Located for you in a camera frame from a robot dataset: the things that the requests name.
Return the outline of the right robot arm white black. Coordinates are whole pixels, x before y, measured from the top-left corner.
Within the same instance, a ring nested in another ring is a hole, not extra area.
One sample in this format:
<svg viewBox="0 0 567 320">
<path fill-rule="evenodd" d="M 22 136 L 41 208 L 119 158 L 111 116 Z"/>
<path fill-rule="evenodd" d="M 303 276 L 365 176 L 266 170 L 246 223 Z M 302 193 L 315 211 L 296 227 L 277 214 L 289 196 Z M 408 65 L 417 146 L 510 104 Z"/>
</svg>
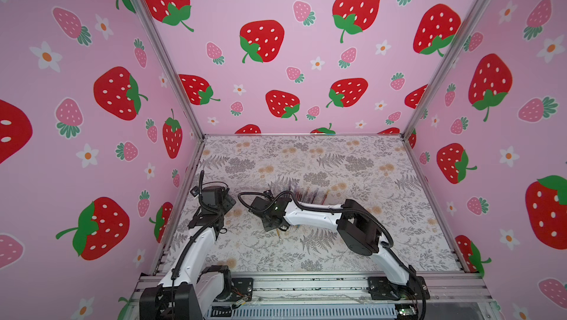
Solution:
<svg viewBox="0 0 567 320">
<path fill-rule="evenodd" d="M 298 225 L 328 229 L 338 233 L 350 251 L 377 264 L 391 284 L 407 287 L 417 279 L 416 271 L 394 253 L 394 238 L 387 228 L 355 200 L 337 205 L 302 203 L 291 191 L 242 192 L 238 199 L 261 218 L 265 231 Z"/>
</svg>

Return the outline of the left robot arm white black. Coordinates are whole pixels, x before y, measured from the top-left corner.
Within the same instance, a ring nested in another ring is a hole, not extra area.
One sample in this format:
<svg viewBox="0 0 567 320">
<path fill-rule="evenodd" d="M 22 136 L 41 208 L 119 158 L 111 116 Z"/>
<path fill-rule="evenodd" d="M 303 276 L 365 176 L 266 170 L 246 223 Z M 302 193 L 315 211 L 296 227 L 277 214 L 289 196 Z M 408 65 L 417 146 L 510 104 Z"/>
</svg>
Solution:
<svg viewBox="0 0 567 320">
<path fill-rule="evenodd" d="M 232 292 L 227 266 L 205 267 L 205 258 L 224 228 L 224 215 L 236 204 L 227 184 L 206 187 L 205 172 L 191 190 L 199 208 L 188 225 L 186 240 L 173 268 L 155 287 L 146 288 L 139 299 L 139 319 L 203 319 L 216 299 Z"/>
</svg>

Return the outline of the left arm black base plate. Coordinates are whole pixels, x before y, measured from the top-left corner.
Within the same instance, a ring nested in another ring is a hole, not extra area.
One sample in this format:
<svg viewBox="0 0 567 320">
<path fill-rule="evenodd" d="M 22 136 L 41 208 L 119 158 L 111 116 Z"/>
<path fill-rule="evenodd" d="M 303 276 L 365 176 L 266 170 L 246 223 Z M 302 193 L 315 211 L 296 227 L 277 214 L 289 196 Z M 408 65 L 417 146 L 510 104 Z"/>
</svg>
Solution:
<svg viewBox="0 0 567 320">
<path fill-rule="evenodd" d="M 250 301 L 253 295 L 253 283 L 253 278 L 233 278 L 229 293 L 220 300 L 223 302 Z"/>
</svg>

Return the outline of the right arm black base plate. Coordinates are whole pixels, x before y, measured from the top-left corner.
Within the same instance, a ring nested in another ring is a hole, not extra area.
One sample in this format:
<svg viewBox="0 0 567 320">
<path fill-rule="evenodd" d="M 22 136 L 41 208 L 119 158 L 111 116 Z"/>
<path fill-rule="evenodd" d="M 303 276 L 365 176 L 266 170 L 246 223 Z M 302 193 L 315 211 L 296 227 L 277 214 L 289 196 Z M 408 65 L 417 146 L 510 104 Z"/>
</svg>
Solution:
<svg viewBox="0 0 567 320">
<path fill-rule="evenodd" d="M 423 277 L 410 277 L 407 285 L 397 285 L 387 277 L 369 277 L 369 294 L 373 300 L 429 300 L 431 295 Z"/>
</svg>

